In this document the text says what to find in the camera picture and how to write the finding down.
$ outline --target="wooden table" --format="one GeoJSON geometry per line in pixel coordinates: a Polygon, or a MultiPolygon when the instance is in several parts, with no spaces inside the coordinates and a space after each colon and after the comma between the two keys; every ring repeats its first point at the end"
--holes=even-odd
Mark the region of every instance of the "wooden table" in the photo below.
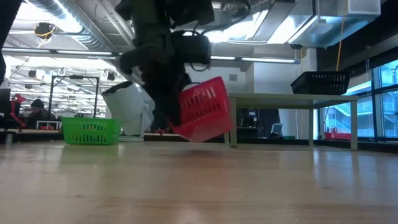
{"type": "Polygon", "coordinates": [[[319,108],[335,106],[342,103],[351,105],[351,149],[358,149],[358,96],[335,96],[335,95],[301,95],[301,94],[263,94],[263,93],[230,93],[232,130],[231,139],[229,133],[224,138],[231,147],[237,146],[236,134],[236,109],[259,108],[259,109],[298,109],[309,110],[310,117],[308,126],[309,144],[313,145],[313,111],[319,108]]]}

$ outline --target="black basket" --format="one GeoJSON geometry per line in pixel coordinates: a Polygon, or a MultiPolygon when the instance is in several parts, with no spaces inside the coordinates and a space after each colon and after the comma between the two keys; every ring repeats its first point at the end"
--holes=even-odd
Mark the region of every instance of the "black basket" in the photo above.
{"type": "Polygon", "coordinates": [[[349,78],[350,72],[304,72],[291,86],[294,94],[342,95],[349,78]]]}

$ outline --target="green basket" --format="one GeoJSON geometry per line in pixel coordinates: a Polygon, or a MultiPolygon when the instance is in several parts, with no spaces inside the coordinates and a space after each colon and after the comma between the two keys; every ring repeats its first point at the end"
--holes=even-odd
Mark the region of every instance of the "green basket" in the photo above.
{"type": "Polygon", "coordinates": [[[62,118],[67,144],[110,145],[119,141],[121,124],[115,119],[62,118]]]}

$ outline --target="black hat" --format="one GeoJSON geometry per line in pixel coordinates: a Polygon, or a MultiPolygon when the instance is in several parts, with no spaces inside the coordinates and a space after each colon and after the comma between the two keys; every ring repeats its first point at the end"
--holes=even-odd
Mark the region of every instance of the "black hat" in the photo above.
{"type": "Polygon", "coordinates": [[[35,101],[33,101],[33,103],[30,106],[37,108],[44,108],[44,103],[42,102],[41,99],[36,99],[35,101]]]}

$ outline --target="person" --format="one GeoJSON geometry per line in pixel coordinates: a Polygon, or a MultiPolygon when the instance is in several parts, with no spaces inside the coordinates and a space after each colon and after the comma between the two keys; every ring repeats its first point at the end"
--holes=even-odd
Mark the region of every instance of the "person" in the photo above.
{"type": "MultiPolygon", "coordinates": [[[[29,114],[29,119],[33,119],[35,121],[40,121],[40,120],[49,120],[49,112],[44,109],[44,103],[41,99],[36,99],[33,101],[32,104],[30,104],[30,109],[32,112],[29,114]]],[[[54,114],[50,114],[50,120],[55,121],[57,118],[55,117],[54,114]]]]}

